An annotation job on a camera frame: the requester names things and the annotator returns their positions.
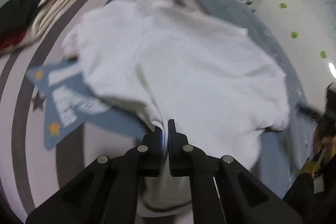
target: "green dot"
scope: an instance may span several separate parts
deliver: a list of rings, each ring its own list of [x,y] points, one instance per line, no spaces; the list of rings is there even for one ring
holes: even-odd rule
[[[295,39],[299,36],[299,33],[298,32],[292,32],[292,38]]]
[[[284,9],[284,8],[287,8],[287,7],[288,7],[288,6],[287,6],[287,4],[286,4],[286,3],[284,3],[284,2],[280,3],[280,4],[279,4],[279,6],[280,6],[280,8],[282,8],[282,9]]]
[[[327,53],[326,53],[326,51],[321,51],[321,52],[320,52],[320,55],[321,55],[322,58],[327,58]]]

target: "black cloth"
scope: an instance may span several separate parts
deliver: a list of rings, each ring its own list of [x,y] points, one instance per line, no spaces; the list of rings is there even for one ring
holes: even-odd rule
[[[41,0],[9,0],[0,8],[0,38],[10,37],[29,27],[41,7]]]
[[[336,156],[323,168],[323,179],[325,191],[314,194],[313,178],[301,174],[283,198],[305,224],[336,223]]]

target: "white cloth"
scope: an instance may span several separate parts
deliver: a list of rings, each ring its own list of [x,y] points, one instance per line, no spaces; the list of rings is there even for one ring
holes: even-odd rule
[[[247,30],[163,0],[93,10],[63,48],[79,52],[95,95],[164,131],[165,151],[167,121],[175,119],[190,144],[250,169],[259,135],[289,122],[285,74]]]

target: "person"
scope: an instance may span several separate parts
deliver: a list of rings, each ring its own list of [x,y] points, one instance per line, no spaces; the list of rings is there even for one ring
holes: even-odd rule
[[[313,138],[315,161],[307,161],[283,198],[300,214],[304,224],[336,223],[335,133],[334,122],[332,127],[329,122],[317,126]],[[310,168],[318,157],[322,158],[320,169]]]

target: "white rope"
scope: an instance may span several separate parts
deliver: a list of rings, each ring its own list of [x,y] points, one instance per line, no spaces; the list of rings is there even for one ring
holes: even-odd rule
[[[43,35],[53,19],[69,1],[70,0],[51,0],[51,2],[38,13],[31,26],[31,39],[33,41]]]

